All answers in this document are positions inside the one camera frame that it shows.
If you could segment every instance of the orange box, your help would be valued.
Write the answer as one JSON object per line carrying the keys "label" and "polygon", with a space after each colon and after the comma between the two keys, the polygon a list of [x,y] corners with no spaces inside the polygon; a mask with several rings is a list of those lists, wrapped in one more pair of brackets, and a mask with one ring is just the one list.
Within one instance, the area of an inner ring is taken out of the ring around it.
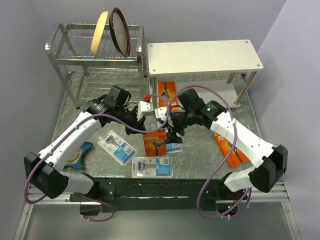
{"label": "orange box", "polygon": [[[230,143],[227,139],[221,136],[218,133],[214,133],[215,141],[218,144],[223,156],[227,156],[231,147],[232,143]],[[240,164],[248,162],[249,159],[247,156],[240,151],[238,148],[234,148],[233,152],[231,153],[230,157],[226,160],[230,168],[234,168]]]}
{"label": "orange box", "polygon": [[166,154],[166,131],[159,130],[143,134],[145,155],[154,157]]}
{"label": "orange box", "polygon": [[[176,95],[176,82],[174,81],[159,81],[158,82],[158,94],[164,97],[167,103],[170,103],[172,98]],[[176,98],[171,106],[178,105],[178,98]],[[165,107],[165,102],[159,98],[159,107]],[[171,108],[171,111],[177,111],[178,107]]]}

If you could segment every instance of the gray table surface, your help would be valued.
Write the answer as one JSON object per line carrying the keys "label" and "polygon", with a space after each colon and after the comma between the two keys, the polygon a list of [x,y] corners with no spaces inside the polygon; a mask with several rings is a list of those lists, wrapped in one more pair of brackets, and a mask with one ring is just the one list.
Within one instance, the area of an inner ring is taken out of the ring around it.
{"label": "gray table surface", "polygon": [[[226,81],[228,76],[228,74],[199,74],[159,77],[158,79],[159,81],[173,80],[176,82],[196,83],[197,81]],[[75,93],[78,89],[80,78],[81,72],[72,73],[70,87]],[[244,86],[244,80],[240,74],[234,76],[232,83],[237,93],[239,93]],[[145,78],[145,85],[148,86],[148,84],[149,79]],[[83,107],[89,100],[107,94],[113,85],[130,91],[132,94],[131,100],[139,100],[139,80],[137,75],[95,73],[89,75],[83,83],[79,97],[80,105]],[[233,111],[234,117],[253,133],[258,134],[256,122],[246,94],[242,97],[240,104],[241,107]],[[77,118],[80,112],[81,110],[77,110],[69,97],[67,97],[54,137],[57,138],[63,133]],[[146,128],[150,130],[156,127],[156,119],[153,116],[148,116]],[[124,126],[112,122],[87,139],[88,142],[93,143],[93,149],[86,155],[83,161],[83,169],[76,170],[66,167],[64,170],[75,174],[87,173],[93,177],[130,178],[131,161],[128,162],[127,165],[122,166],[98,145],[99,139],[110,130],[114,130],[137,150],[135,157],[145,157],[142,134],[131,134],[128,136],[126,135]],[[223,155],[216,144],[214,133],[208,131],[204,126],[198,125],[193,125],[185,130],[182,151],[170,153],[168,156],[172,157],[173,178],[176,179],[206,179],[223,160]],[[229,172],[238,172],[251,166],[250,162],[243,163],[234,168],[230,168],[227,164],[224,164],[214,178],[220,179]]]}

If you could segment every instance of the barcode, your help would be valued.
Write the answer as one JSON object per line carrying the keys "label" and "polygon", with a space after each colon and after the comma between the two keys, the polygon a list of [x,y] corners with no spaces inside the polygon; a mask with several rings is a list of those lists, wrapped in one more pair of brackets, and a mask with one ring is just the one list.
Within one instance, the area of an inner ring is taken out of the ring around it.
{"label": "barcode", "polygon": [[169,158],[163,158],[163,165],[169,165]]}
{"label": "barcode", "polygon": [[129,146],[125,146],[125,147],[123,148],[123,151],[125,151],[125,153],[129,155],[129,154],[133,151],[133,149],[130,148]]}

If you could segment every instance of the wall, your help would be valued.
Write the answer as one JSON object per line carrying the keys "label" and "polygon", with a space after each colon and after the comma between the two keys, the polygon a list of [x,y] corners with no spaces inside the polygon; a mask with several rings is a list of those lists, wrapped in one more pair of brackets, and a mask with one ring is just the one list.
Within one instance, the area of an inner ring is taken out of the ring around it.
{"label": "wall", "polygon": [[44,53],[47,36],[26,0],[0,1],[0,239],[23,209],[23,159],[51,140],[63,87]]}
{"label": "wall", "polygon": [[54,23],[97,21],[118,7],[144,25],[146,43],[250,39],[258,50],[286,0],[29,0],[48,32]]}
{"label": "wall", "polygon": [[288,148],[285,186],[304,240],[319,239],[320,2],[288,0],[258,54],[249,95],[262,136]]}

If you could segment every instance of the dish rack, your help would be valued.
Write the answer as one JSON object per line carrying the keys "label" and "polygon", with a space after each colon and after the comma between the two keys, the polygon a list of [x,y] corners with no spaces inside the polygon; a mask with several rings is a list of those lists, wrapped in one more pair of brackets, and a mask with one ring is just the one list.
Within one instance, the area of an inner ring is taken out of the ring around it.
{"label": "dish rack", "polygon": [[[128,22],[131,44],[128,57],[116,50],[108,24],[104,27],[98,52],[93,56],[90,48],[96,26],[95,22],[70,22],[66,27],[57,23],[45,44],[46,54],[73,104],[77,109],[80,108],[79,95],[84,80],[95,73],[138,75],[140,96],[143,99],[146,94],[144,77],[147,77],[144,26]],[[83,71],[76,96],[68,84],[69,76],[61,68],[67,72]]]}

